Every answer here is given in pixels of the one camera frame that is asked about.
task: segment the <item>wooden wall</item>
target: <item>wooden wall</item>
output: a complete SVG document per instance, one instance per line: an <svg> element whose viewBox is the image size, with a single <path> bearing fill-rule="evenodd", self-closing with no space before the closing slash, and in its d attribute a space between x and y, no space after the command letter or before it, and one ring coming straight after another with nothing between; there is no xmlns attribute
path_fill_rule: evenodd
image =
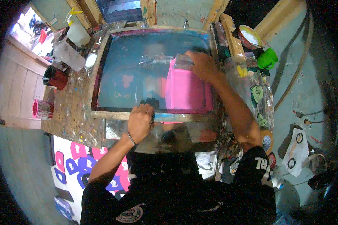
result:
<svg viewBox="0 0 338 225"><path fill-rule="evenodd" d="M49 62L9 38L0 59L0 119L5 126L41 129L41 120L32 119L35 98L42 99L42 76Z"/></svg>

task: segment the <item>black t-shirt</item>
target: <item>black t-shirt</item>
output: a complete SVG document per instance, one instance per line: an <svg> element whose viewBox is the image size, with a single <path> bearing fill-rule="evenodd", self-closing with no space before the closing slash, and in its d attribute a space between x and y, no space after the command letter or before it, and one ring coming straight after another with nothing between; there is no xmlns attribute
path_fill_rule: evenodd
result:
<svg viewBox="0 0 338 225"><path fill-rule="evenodd" d="M119 201L105 183L89 183L80 224L270 224L276 217L263 148L248 150L233 183L190 176L141 178Z"/></svg>

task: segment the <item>green rag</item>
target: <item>green rag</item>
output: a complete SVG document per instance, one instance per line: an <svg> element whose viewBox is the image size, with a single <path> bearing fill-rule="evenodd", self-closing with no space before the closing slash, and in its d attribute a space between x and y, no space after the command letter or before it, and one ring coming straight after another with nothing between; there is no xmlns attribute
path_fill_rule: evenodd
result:
<svg viewBox="0 0 338 225"><path fill-rule="evenodd" d="M265 127L265 126L267 126L267 122L268 122L268 120L264 119L263 115L259 113L258 114L258 124L259 124L259 127Z"/></svg>
<svg viewBox="0 0 338 225"><path fill-rule="evenodd" d="M257 103L259 103L263 98L263 88L262 86L254 86L250 89L252 95Z"/></svg>

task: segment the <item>plastic cup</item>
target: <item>plastic cup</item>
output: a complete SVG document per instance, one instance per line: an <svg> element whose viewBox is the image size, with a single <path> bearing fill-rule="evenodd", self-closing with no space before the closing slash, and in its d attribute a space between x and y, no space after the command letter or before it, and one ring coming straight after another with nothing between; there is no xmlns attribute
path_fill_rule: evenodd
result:
<svg viewBox="0 0 338 225"><path fill-rule="evenodd" d="M270 70L274 67L274 64L278 62L278 57L273 49L268 48L258 57L257 62L259 68Z"/></svg>

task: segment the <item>person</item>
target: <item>person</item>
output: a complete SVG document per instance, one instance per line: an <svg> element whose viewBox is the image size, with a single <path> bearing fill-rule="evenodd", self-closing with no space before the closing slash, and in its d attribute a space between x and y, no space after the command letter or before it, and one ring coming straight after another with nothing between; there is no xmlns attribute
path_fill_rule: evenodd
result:
<svg viewBox="0 0 338 225"><path fill-rule="evenodd" d="M243 149L243 157L230 184L152 173L132 179L119 201L105 187L134 144L152 128L149 104L135 106L128 133L93 167L82 196L81 224L270 224L276 217L275 195L269 160L262 148L260 130L250 109L228 85L214 60L198 52L186 52L192 72L210 82L220 95Z"/></svg>

